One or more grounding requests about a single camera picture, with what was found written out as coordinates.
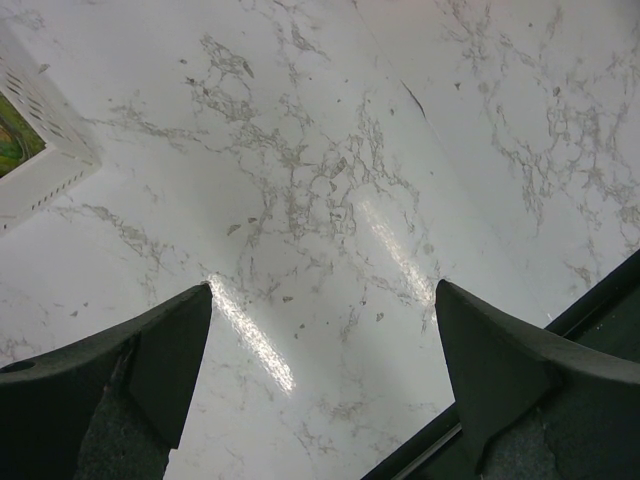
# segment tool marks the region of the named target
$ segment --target marble pattern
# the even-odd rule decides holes
[[[452,400],[440,278],[544,325],[580,293],[576,278],[615,261],[599,250],[620,218],[604,193],[628,195],[637,241],[630,160],[602,177],[588,164],[589,143],[612,156],[621,141],[606,140],[622,129],[615,109],[565,86],[554,96],[562,57],[530,53],[542,47],[517,43],[515,22],[504,33],[509,15],[453,1],[5,0],[0,40],[16,36],[32,71],[49,65],[39,76],[104,166],[0,240],[0,361],[207,281],[212,329],[166,477],[364,475]],[[561,23],[536,35],[555,41]],[[391,42],[403,24],[407,43]],[[631,92],[633,52],[619,52],[614,83]],[[518,86],[551,97],[526,103]],[[610,101],[631,108],[628,95]],[[523,124],[518,106],[531,109]],[[554,160],[572,145],[577,163]],[[602,198],[577,217],[549,213],[589,192]],[[590,216],[598,229],[576,227]]]

